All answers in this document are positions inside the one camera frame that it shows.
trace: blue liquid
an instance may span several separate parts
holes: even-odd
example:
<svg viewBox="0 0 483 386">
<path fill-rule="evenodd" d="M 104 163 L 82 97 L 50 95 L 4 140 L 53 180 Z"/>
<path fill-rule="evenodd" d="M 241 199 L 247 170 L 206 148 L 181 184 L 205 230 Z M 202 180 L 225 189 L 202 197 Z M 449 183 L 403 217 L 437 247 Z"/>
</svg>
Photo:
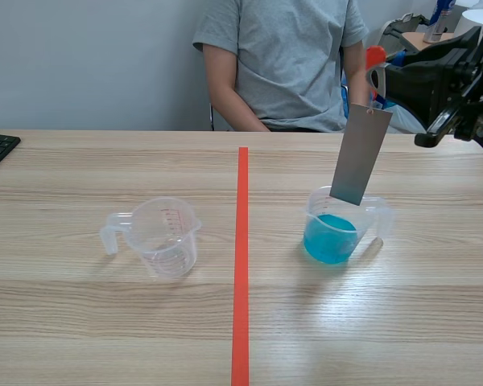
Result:
<svg viewBox="0 0 483 386">
<path fill-rule="evenodd" d="M 349 221 L 333 215 L 319 216 L 323 223 L 341 231 L 356 231 Z M 326 264 L 347 261 L 358 244 L 356 232 L 339 232 L 324 226 L 320 221 L 310 220 L 304 232 L 304 247 L 310 255 Z"/>
</svg>

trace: person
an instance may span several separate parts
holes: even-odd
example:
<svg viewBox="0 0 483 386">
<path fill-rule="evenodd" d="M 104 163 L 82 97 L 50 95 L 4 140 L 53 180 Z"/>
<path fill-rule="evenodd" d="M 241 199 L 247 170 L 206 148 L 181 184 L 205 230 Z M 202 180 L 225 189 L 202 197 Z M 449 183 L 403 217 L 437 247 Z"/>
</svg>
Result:
<svg viewBox="0 0 483 386">
<path fill-rule="evenodd" d="M 213 108 L 236 131 L 342 131 L 341 51 L 349 101 L 369 103 L 356 1 L 209 0 L 193 45 Z"/>
</svg>

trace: empty measuring cup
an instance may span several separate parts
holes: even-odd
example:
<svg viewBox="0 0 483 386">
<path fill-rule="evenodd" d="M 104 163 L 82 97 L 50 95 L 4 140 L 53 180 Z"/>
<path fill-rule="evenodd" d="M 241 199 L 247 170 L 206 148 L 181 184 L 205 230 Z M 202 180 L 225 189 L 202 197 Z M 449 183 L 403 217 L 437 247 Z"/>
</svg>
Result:
<svg viewBox="0 0 483 386">
<path fill-rule="evenodd" d="M 175 278 L 195 264 L 195 232 L 201 226 L 192 207 L 183 200 L 160 198 L 132 213 L 110 215 L 100 235 L 106 252 L 113 255 L 118 253 L 116 232 L 123 233 L 153 276 Z"/>
<path fill-rule="evenodd" d="M 378 224 L 378 237 L 386 238 L 393 226 L 394 211 L 384 199 L 364 197 L 358 207 L 334 199 L 330 190 L 322 187 L 310 195 L 303 242 L 318 261 L 338 264 L 349 259 L 373 224 Z"/>
</svg>

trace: bottle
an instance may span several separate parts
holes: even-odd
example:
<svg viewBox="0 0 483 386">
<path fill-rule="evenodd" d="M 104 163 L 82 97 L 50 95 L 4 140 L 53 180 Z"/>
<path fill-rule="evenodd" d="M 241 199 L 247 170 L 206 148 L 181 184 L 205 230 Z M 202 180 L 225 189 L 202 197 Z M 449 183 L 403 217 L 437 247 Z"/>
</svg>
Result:
<svg viewBox="0 0 483 386">
<path fill-rule="evenodd" d="M 424 35 L 424 42 L 437 43 L 442 39 L 448 17 L 456 4 L 456 0 L 437 0 L 436 7 Z"/>
</svg>

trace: measuring cup handle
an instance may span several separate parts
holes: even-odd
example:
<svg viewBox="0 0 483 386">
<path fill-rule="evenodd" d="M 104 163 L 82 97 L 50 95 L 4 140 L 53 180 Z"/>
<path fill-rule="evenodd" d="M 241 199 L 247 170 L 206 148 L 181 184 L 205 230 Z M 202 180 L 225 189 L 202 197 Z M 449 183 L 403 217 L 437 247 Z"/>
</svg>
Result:
<svg viewBox="0 0 483 386">
<path fill-rule="evenodd" d="M 115 213 L 107 217 L 106 226 L 100 230 L 100 237 L 108 255 L 118 253 L 116 232 L 127 232 L 132 223 L 132 213 Z"/>
<path fill-rule="evenodd" d="M 114 229 L 104 227 L 100 230 L 100 238 L 108 255 L 116 255 L 118 253 L 118 242 L 116 240 L 116 232 Z"/>
<path fill-rule="evenodd" d="M 382 207 L 378 210 L 378 237 L 385 240 L 394 227 L 395 212 L 391 207 Z"/>
</svg>

